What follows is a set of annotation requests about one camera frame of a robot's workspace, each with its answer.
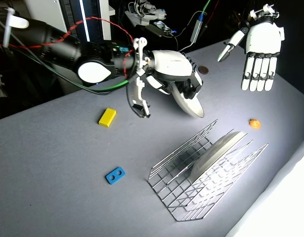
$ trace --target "table surface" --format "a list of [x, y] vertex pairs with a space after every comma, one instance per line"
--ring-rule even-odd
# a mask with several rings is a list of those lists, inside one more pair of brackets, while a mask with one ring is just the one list
[[[269, 92], [242, 91], [243, 49], [217, 63], [223, 48], [189, 54], [209, 69], [204, 118], [146, 87], [149, 119], [132, 113], [122, 89], [78, 91], [0, 120], [0, 237], [225, 236], [304, 140], [304, 96], [280, 76]], [[106, 107], [117, 110], [110, 128], [97, 124]], [[205, 219], [176, 222], [146, 182], [150, 168], [215, 119], [211, 141], [234, 128], [254, 139], [250, 151], [269, 147]], [[110, 185], [105, 175], [118, 166], [126, 175]]]

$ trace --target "yellow block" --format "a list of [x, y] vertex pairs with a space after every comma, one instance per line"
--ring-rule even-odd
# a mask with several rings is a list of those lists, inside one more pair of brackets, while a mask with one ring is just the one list
[[99, 124], [104, 127], [109, 127], [116, 114], [117, 111], [107, 108], [106, 111], [103, 113], [103, 116], [99, 120]]

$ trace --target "metal wire rack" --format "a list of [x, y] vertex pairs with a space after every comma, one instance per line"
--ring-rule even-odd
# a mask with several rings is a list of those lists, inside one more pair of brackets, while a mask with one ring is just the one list
[[217, 120], [166, 156], [149, 174], [148, 183], [177, 221], [203, 219], [268, 146], [240, 156], [250, 141], [222, 156], [192, 183], [188, 180], [191, 167], [212, 145], [207, 136], [216, 123]]

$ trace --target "blue block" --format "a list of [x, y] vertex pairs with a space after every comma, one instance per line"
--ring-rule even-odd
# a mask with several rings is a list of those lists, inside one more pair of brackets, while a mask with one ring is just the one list
[[114, 184], [123, 176], [125, 176], [125, 172], [121, 167], [116, 168], [115, 170], [111, 171], [109, 174], [106, 175], [106, 179], [109, 184]]

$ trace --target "white plate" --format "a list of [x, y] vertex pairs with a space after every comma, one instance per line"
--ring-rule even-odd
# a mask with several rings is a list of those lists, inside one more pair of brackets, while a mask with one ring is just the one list
[[202, 106], [196, 96], [192, 100], [186, 99], [183, 96], [183, 93], [179, 92], [175, 83], [172, 83], [172, 94], [173, 94], [174, 99], [176, 100], [177, 104], [187, 114], [189, 114], [195, 118], [198, 118], [198, 117], [203, 118], [205, 116]]
[[212, 166], [220, 157], [225, 155], [231, 148], [238, 144], [247, 133], [244, 132], [232, 132], [224, 135], [219, 140], [210, 146], [206, 152], [204, 152], [199, 159], [194, 163], [189, 181], [194, 184], [201, 179], [207, 169]]

